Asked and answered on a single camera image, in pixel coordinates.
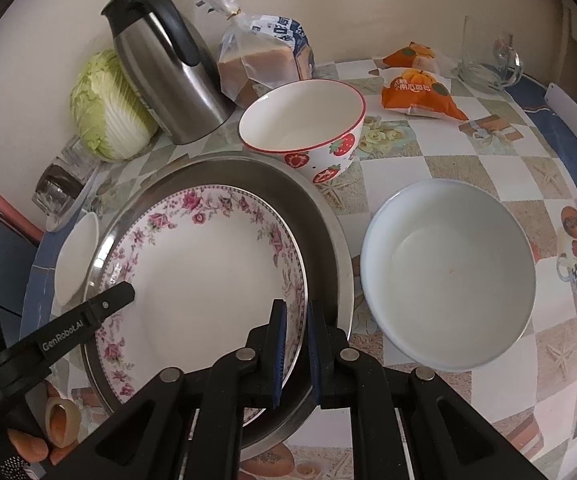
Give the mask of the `person's left hand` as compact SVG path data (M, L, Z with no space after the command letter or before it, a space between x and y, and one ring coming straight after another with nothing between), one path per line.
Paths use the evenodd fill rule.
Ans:
M42 433L39 437L17 429L6 430L8 440L26 462L36 464L48 460L53 466L78 445L81 414L71 400L51 393L37 420Z

